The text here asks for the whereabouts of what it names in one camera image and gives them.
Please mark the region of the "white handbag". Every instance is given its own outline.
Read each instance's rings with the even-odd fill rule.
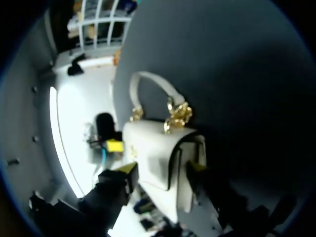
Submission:
[[[144,112],[138,100],[140,78],[154,81],[168,95],[170,118],[164,123],[142,120]],[[190,212],[193,202],[186,162],[206,165],[204,137],[184,126],[192,109],[164,78],[137,72],[132,76],[129,92],[134,109],[130,122],[123,128],[124,154],[128,161],[137,161],[138,182],[155,206],[176,223],[177,209]]]

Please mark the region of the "gold clasp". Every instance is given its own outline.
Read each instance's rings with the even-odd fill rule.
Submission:
[[[182,128],[186,123],[189,122],[192,117],[192,109],[189,107],[187,102],[174,108],[174,103],[172,98],[168,99],[168,110],[170,113],[170,118],[167,118],[164,122],[163,128],[166,134],[170,133],[171,128]]]
[[[133,109],[133,115],[129,118],[129,120],[130,120],[131,122],[140,120],[143,115],[144,115],[144,111],[143,111],[142,108],[140,108],[140,109],[134,108],[134,109]]]

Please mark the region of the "white wall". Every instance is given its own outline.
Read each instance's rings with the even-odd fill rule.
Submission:
[[[93,123],[104,112],[115,119],[111,88],[116,68],[108,64],[83,70],[84,74],[72,77],[67,75],[67,67],[56,70],[56,89],[65,154],[79,186],[87,194],[96,165],[88,162],[91,150],[83,139],[84,125]]]

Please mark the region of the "screw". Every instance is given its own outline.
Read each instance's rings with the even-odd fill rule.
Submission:
[[[11,166],[11,165],[14,165],[14,164],[19,164],[19,163],[20,163],[20,160],[18,158],[16,158],[16,159],[8,160],[6,162],[6,165],[7,166]]]
[[[33,87],[32,87],[32,92],[33,92],[34,94],[36,94],[36,93],[38,92],[38,88],[37,88],[36,86],[33,86]]]
[[[40,141],[40,138],[38,137],[38,136],[33,136],[32,137],[32,140],[33,140],[33,142],[39,142]]]

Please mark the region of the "handbag handle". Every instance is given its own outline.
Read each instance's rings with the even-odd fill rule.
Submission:
[[[138,99],[138,84],[141,78],[147,78],[155,82],[169,97],[168,110],[171,116],[164,123],[165,133],[169,133],[171,127],[183,127],[192,116],[192,109],[189,104],[166,79],[144,71],[134,73],[130,82],[129,95],[134,106],[130,121],[140,120],[144,114],[143,107]]]

